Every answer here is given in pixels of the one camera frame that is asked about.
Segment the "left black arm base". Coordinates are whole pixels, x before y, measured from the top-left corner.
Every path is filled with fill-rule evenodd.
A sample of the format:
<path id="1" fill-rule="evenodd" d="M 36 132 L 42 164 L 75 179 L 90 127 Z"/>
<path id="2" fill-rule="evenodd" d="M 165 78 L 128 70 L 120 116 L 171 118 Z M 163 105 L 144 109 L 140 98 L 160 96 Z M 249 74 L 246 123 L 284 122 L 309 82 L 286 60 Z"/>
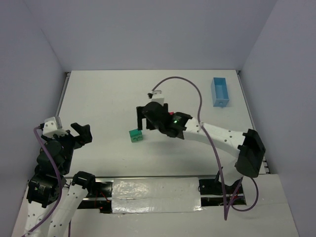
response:
<path id="1" fill-rule="evenodd" d="M 78 184 L 88 191 L 78 209 L 97 209 L 100 213 L 112 213 L 113 181 L 97 180 L 95 175 L 79 171 L 74 175 L 72 184 Z"/>

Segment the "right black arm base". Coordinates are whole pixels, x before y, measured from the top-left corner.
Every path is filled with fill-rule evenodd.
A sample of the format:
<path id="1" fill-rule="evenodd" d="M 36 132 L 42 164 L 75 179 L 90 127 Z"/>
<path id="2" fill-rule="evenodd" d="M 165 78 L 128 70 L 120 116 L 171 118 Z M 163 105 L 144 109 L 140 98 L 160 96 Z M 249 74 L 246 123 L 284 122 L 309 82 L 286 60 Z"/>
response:
<path id="1" fill-rule="evenodd" d="M 220 174 L 217 174 L 212 178 L 202 178 L 199 179 L 198 191 L 202 196 L 223 196 L 223 188 L 222 183 L 220 182 Z M 237 185 L 239 184 L 241 179 L 236 180 L 232 185 L 228 186 L 225 184 L 225 193 L 227 195 L 232 195 L 235 191 Z"/>

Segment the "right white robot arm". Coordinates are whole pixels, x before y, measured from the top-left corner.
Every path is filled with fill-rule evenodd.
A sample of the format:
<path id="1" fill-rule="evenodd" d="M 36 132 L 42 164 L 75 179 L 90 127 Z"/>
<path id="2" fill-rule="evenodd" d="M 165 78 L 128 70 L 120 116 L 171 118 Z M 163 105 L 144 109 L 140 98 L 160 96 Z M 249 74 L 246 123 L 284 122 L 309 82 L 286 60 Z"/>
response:
<path id="1" fill-rule="evenodd" d="M 138 129 L 142 130 L 142 120 L 146 119 L 148 130 L 182 140 L 191 140 L 222 150 L 233 156 L 233 160 L 222 166 L 223 174 L 219 182 L 232 186 L 242 177 L 256 178 L 259 176 L 266 148 L 256 130 L 247 132 L 233 131 L 198 121 L 197 118 L 181 113 L 170 113 L 168 105 L 150 102 L 136 108 Z"/>

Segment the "blue plastic box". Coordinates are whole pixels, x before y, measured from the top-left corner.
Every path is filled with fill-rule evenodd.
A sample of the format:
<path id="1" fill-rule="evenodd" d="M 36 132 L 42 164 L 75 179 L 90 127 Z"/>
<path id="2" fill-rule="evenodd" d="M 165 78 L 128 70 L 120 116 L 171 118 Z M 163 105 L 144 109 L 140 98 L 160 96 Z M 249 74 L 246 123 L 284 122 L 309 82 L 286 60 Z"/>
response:
<path id="1" fill-rule="evenodd" d="M 225 78 L 213 78 L 211 83 L 212 102 L 214 107 L 226 107 L 229 102 Z"/>

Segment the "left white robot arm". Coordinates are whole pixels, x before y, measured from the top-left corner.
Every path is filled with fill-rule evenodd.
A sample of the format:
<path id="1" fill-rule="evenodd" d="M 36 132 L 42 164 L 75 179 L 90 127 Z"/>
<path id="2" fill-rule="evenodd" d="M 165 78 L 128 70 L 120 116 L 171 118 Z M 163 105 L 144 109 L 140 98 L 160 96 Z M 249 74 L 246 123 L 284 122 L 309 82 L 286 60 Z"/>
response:
<path id="1" fill-rule="evenodd" d="M 95 187 L 96 178 L 91 173 L 79 171 L 70 183 L 65 178 L 74 150 L 92 142 L 90 125 L 72 123 L 71 128 L 77 136 L 64 130 L 52 117 L 33 130 L 40 150 L 34 175 L 28 182 L 26 237 L 62 237 L 69 232 L 75 211 Z"/>

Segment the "green castle notched block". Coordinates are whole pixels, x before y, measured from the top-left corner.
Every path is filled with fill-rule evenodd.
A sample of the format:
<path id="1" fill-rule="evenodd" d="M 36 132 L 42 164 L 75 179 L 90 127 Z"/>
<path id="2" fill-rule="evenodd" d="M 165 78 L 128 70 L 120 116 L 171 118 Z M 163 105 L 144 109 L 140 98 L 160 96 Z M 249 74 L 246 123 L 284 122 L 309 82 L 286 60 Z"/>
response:
<path id="1" fill-rule="evenodd" d="M 142 134 L 137 134 L 134 136 L 131 136 L 131 142 L 135 143 L 135 142 L 139 142 L 143 140 L 143 135 Z"/>

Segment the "green rectangular block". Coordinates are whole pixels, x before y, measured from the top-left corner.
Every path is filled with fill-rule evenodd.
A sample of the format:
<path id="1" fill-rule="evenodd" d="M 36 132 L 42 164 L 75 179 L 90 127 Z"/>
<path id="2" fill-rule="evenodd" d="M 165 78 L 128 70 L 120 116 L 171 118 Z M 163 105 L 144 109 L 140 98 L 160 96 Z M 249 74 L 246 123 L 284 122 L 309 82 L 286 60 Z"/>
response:
<path id="1" fill-rule="evenodd" d="M 129 135 L 130 135 L 130 138 L 131 139 L 138 139 L 138 138 L 141 138 L 143 137 L 143 134 L 142 134 L 142 131 L 141 130 L 138 130 L 138 129 L 133 129 L 133 130 L 130 130 L 129 131 Z"/>

